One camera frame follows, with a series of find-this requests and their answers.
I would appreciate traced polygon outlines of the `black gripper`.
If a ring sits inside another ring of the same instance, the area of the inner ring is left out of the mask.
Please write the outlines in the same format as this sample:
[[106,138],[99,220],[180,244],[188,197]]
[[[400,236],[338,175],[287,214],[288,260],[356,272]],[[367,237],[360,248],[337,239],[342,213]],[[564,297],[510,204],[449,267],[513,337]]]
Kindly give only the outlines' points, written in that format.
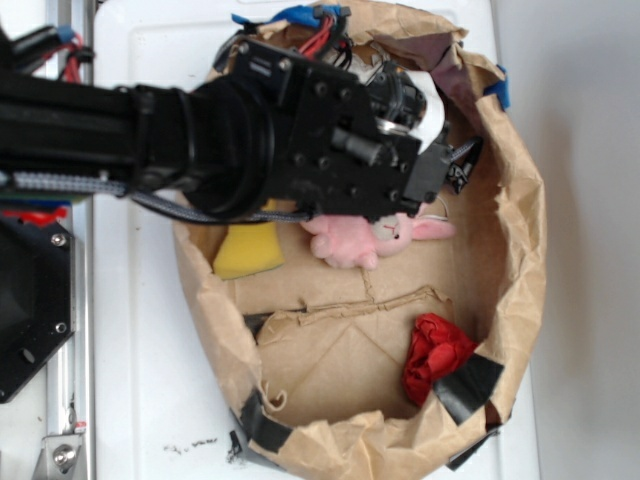
[[246,39],[229,81],[255,97],[266,121],[269,170],[262,193],[318,215],[415,215],[450,169],[448,126],[427,150],[383,131],[358,77],[330,64]]

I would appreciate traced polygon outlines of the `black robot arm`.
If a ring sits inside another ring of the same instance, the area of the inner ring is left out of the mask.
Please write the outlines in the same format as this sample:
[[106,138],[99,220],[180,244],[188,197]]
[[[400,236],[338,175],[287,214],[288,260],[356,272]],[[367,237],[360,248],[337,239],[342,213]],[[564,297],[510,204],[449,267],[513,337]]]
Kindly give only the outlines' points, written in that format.
[[415,215],[454,162],[447,130],[410,131],[407,76],[363,84],[344,70],[251,39],[230,72],[194,91],[101,89],[34,76],[72,43],[46,27],[1,42],[1,206],[127,197],[199,224]]

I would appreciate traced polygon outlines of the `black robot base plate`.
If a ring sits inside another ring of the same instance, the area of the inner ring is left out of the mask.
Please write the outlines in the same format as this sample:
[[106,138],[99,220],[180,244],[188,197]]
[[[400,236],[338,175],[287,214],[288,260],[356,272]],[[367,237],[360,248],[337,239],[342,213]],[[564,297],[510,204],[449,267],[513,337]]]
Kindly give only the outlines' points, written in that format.
[[1,219],[1,402],[72,335],[73,236],[60,224]]

